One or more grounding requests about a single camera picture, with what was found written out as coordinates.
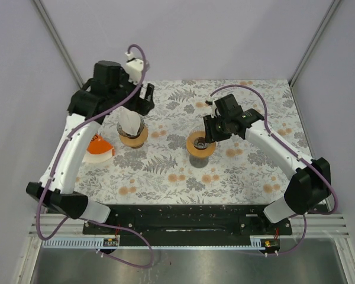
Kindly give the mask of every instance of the black and white robotic arm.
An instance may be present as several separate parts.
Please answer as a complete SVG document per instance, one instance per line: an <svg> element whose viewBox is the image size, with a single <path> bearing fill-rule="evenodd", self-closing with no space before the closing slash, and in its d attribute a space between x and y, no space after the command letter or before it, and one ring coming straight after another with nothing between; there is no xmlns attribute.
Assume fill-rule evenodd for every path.
<svg viewBox="0 0 355 284"><path fill-rule="evenodd" d="M82 163L86 149L92 137L98 132L105 116L91 121L78 129L71 137L69 133L84 121L112 108L123 101L139 83L143 67L148 63L135 58L132 52L126 53L127 63L122 67L117 62L100 61L96 63L93 78L89 79L83 88L71 98L68 107L66 126L60 139L58 148L50 165L39 182L30 182L27 193L39 200L52 176L51 183L43 201L43 205L59 211L73 219L83 218L96 222L105 222L110 209L87 196L74 191L75 179ZM154 86L147 85L145 98L140 98L139 91L124 104L130 111L146 115L154 108ZM66 140L70 140L60 155L60 149ZM58 160L54 175L51 171L54 162Z"/></svg>
<svg viewBox="0 0 355 284"><path fill-rule="evenodd" d="M330 182L330 165L324 158L315 160L300 152L270 126L268 128L271 132L268 132L264 117L255 109L243 111L232 94L214 103L207 103L212 105L212 115L204 117L207 143L239 135L269 156L290 180L284 196L264 209L264 214L271 223L277 223L295 214L304 214L330 195L324 182L301 161L303 158L311 162L312 166ZM272 134L299 156L294 156L278 143Z"/></svg>

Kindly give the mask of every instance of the gray floor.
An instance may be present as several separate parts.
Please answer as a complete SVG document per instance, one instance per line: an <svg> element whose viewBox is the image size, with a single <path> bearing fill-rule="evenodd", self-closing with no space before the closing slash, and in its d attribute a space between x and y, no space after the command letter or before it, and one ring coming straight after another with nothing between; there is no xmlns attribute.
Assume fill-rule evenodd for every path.
<svg viewBox="0 0 355 284"><path fill-rule="evenodd" d="M146 250L115 255L139 264L149 259ZM268 258L229 250L162 250L156 251L155 262L142 270L102 259L93 250L42 249L32 284L346 283L330 240L305 240L292 254Z"/></svg>

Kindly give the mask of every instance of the gray wall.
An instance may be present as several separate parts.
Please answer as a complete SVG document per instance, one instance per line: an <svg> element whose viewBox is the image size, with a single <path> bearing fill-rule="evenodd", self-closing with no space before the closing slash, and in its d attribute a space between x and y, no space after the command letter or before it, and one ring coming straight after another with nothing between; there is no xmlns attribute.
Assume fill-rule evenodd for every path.
<svg viewBox="0 0 355 284"><path fill-rule="evenodd" d="M57 147L76 85L29 0L0 0L0 284L36 203L25 193Z"/></svg>
<svg viewBox="0 0 355 284"><path fill-rule="evenodd" d="M355 246L355 0L341 4L294 90L316 156L330 161Z"/></svg>
<svg viewBox="0 0 355 284"><path fill-rule="evenodd" d="M84 79L138 43L150 80L288 79L331 0L42 0Z"/></svg>

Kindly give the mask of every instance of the flower pattern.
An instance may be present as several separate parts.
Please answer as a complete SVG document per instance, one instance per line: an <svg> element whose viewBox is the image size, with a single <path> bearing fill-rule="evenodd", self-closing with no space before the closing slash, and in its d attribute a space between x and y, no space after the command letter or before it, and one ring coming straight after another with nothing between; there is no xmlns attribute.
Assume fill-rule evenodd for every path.
<svg viewBox="0 0 355 284"><path fill-rule="evenodd" d="M216 151L201 169L190 164L185 143L192 129L203 126L202 117L211 113L205 103L208 95L221 86L242 83L265 97L272 128L309 154L286 80L150 83L155 85L155 108L144 117L149 129L145 144L139 149L124 146L116 130L118 112L107 116L99 133L114 145L115 155L105 163L83 163L76 191L107 204L266 204L283 196L289 181L281 169L240 137L217 143ZM258 97L246 89L226 89L215 98L229 93L243 109L263 113Z"/></svg>

